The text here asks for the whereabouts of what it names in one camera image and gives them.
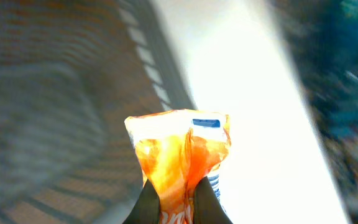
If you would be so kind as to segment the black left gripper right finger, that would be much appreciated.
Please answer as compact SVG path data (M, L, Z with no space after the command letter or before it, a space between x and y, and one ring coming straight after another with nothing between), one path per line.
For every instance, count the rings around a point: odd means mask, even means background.
M194 192L194 224L232 224L214 194L207 177L200 180Z

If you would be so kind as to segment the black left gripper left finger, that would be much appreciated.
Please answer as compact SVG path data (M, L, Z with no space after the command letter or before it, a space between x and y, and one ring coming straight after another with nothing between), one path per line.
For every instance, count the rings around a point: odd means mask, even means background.
M150 180L147 180L133 209L122 224L159 224L160 200Z

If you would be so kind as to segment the orange tissue pack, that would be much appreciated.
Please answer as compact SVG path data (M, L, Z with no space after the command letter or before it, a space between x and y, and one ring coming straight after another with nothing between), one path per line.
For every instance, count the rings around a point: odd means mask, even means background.
M219 167L231 147L229 115L171 110L130 116L124 123L142 169L143 187L150 180L158 194L159 223L193 223L194 192L204 177L221 204Z

